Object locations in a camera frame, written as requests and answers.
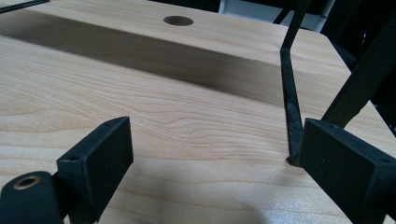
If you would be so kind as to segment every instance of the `light wood surface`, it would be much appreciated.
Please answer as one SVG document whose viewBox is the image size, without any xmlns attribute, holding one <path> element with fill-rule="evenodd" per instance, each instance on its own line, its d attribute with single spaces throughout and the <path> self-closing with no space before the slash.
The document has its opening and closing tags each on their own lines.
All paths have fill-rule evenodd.
<svg viewBox="0 0 396 224">
<path fill-rule="evenodd" d="M 194 24 L 163 22 L 172 15 Z M 285 161 L 286 30 L 137 0 L 58 0 L 0 15 L 0 186 L 54 173 L 97 125 L 130 116 L 134 164 L 100 223 L 349 223 Z M 303 118 L 319 119 L 347 67 L 325 36 L 303 30 L 292 61 Z M 371 105 L 346 128 L 396 156 Z"/>
</svg>

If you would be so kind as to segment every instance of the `wooden table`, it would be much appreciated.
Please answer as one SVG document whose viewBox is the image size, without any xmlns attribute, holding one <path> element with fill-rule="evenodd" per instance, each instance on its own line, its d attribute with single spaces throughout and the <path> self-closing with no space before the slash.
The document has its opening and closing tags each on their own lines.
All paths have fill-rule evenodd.
<svg viewBox="0 0 396 224">
<path fill-rule="evenodd" d="M 174 15 L 194 24 L 163 22 Z M 138 0 L 56 0 L 0 15 L 0 186 L 56 172 L 96 126 L 130 116 L 134 164 L 100 223 L 348 223 L 285 161 L 286 31 Z M 304 30 L 292 62 L 303 118 L 319 119 L 347 67 L 325 36 Z M 346 129 L 396 156 L 371 104 Z"/>
</svg>

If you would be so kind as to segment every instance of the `table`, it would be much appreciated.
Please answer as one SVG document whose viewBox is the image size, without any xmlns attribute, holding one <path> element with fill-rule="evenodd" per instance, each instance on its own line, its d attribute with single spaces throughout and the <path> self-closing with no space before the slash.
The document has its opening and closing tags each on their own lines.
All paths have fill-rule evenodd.
<svg viewBox="0 0 396 224">
<path fill-rule="evenodd" d="M 176 15 L 194 24 L 163 22 Z M 134 163 L 100 223 L 349 223 L 285 161 L 286 31 L 139 0 L 0 15 L 0 186 L 56 172 L 96 126 L 130 116 Z M 323 35 L 301 30 L 291 51 L 302 117 L 319 119 L 349 71 Z M 346 129 L 396 156 L 371 104 Z"/>
</svg>

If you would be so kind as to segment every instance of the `wooden tabletop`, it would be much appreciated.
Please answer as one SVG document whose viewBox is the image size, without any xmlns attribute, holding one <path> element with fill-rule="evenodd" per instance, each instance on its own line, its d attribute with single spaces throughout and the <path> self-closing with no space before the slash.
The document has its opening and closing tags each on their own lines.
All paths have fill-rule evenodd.
<svg viewBox="0 0 396 224">
<path fill-rule="evenodd" d="M 285 161 L 286 31 L 138 0 L 1 14 L 0 186 L 55 173 L 56 159 L 96 126 L 129 116 L 134 163 L 100 223 L 349 223 Z M 302 117 L 320 119 L 349 71 L 323 35 L 301 30 L 291 51 Z M 371 104 L 346 129 L 396 156 Z"/>
</svg>

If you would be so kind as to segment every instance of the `wood grain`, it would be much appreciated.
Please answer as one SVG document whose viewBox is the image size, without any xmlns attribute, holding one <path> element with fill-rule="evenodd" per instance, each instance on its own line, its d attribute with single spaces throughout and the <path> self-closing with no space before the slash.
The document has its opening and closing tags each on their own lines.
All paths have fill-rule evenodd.
<svg viewBox="0 0 396 224">
<path fill-rule="evenodd" d="M 194 24 L 168 25 L 169 15 Z M 135 162 L 101 223 L 348 223 L 285 162 L 286 29 L 136 0 L 58 0 L 0 15 L 0 186 L 54 173 L 97 125 L 130 116 Z M 303 118 L 320 118 L 347 68 L 307 31 L 292 59 Z M 371 105 L 347 129 L 396 155 Z"/>
</svg>

